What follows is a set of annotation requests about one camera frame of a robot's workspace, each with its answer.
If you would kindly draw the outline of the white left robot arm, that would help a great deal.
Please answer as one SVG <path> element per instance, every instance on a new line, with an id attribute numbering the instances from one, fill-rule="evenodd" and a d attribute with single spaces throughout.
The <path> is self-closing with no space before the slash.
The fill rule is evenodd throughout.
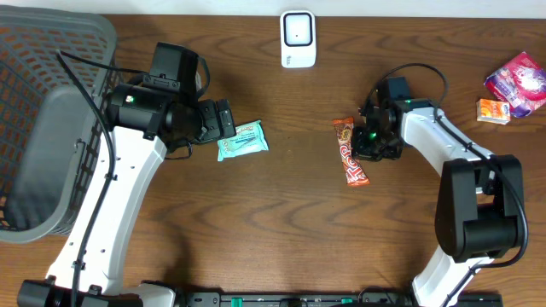
<path id="1" fill-rule="evenodd" d="M 19 306 L 180 306 L 158 281 L 126 288 L 125 258 L 148 186 L 166 155 L 235 135 L 229 101 L 188 90 L 120 84 L 107 100 L 109 128 L 67 243 L 42 281 L 22 283 Z"/>

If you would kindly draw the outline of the mint green wipes pack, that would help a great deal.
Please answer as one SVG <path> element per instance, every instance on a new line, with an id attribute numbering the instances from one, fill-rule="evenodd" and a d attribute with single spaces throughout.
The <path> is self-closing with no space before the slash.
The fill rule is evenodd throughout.
<path id="1" fill-rule="evenodd" d="M 256 120 L 237 126 L 235 136 L 218 141 L 218 162 L 268 150 L 269 145 L 265 139 L 261 121 Z"/>

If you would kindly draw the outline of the red orange chocolate bar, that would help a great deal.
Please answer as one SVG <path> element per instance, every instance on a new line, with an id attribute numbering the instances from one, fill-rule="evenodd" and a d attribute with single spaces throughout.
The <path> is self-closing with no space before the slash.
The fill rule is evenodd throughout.
<path id="1" fill-rule="evenodd" d="M 348 186 L 359 187 L 370 184 L 362 166 L 352 156 L 352 132 L 354 118 L 335 119 L 333 121 L 337 142 L 340 150 L 342 165 L 345 170 L 346 183 Z"/>

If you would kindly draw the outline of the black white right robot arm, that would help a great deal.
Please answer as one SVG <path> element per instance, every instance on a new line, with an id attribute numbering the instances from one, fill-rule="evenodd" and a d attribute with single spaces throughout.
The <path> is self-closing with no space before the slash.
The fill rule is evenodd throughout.
<path id="1" fill-rule="evenodd" d="M 438 247 L 412 281 L 420 306 L 453 306 L 482 270 L 516 264 L 529 240 L 522 167 L 513 155 L 495 155 L 458 130 L 428 99 L 367 101 L 353 155 L 397 159 L 416 149 L 440 176 L 434 228 Z"/>

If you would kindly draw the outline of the orange white tissue pack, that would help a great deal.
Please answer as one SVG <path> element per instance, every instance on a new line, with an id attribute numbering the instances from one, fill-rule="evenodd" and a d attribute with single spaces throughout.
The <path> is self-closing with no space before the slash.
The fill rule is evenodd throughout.
<path id="1" fill-rule="evenodd" d="M 505 125 L 511 120 L 508 102 L 479 99 L 476 105 L 477 120 L 480 122 Z"/>

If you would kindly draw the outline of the red purple pad pack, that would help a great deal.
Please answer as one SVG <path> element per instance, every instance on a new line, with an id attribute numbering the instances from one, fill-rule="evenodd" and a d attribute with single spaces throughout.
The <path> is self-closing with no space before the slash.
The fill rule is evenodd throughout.
<path id="1" fill-rule="evenodd" d="M 516 118 L 527 117 L 545 104 L 545 70 L 525 51 L 487 77 L 484 86 L 507 102 Z"/>

